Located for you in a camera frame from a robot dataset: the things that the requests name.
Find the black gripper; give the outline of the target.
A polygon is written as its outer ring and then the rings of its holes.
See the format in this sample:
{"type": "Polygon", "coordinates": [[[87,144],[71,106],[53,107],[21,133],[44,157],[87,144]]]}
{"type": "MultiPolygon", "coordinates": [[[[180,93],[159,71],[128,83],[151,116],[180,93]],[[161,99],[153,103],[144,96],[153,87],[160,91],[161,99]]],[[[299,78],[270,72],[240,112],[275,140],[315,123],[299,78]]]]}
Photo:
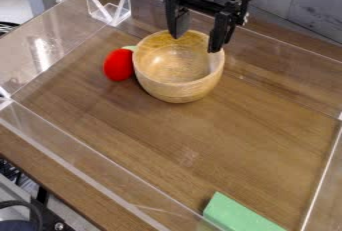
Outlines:
{"type": "Polygon", "coordinates": [[[163,0],[168,32],[179,39],[189,27],[189,9],[215,15],[213,28],[209,32],[208,53],[220,51],[228,43],[236,24],[243,25],[248,17],[251,0],[163,0]]]}

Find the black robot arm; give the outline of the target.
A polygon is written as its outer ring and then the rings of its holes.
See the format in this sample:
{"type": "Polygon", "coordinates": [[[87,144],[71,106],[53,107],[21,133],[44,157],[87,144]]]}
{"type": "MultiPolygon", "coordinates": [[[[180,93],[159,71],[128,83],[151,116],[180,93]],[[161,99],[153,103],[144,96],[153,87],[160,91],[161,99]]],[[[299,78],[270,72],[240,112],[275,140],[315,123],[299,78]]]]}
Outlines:
{"type": "Polygon", "coordinates": [[[189,29],[189,11],[195,10],[213,17],[208,35],[208,53],[220,51],[231,40],[235,28],[247,23],[251,0],[163,0],[168,32],[179,39],[189,29]]]}

